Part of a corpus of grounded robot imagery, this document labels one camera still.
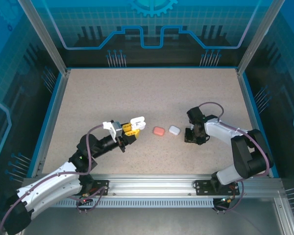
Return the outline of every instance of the beige table surface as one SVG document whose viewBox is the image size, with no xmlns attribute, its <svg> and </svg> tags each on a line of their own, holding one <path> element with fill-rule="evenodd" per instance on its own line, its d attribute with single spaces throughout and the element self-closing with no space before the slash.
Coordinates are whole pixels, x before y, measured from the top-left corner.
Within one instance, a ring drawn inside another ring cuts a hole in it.
<svg viewBox="0 0 294 235">
<path fill-rule="evenodd" d="M 146 128 L 126 152 L 115 149 L 97 159 L 92 173 L 211 174 L 233 163 L 230 146 L 216 138 L 199 146 L 184 142 L 186 112 L 206 101 L 220 103 L 224 122 L 251 129 L 234 69 L 73 69 L 71 71 L 43 173 L 62 165 L 76 151 L 80 138 L 111 119 L 120 123 L 144 116 Z M 220 108 L 205 105 L 205 115 Z M 171 125 L 179 136 L 168 132 Z M 152 133 L 165 128 L 163 137 Z M 96 130 L 99 139 L 109 134 Z"/>
</svg>

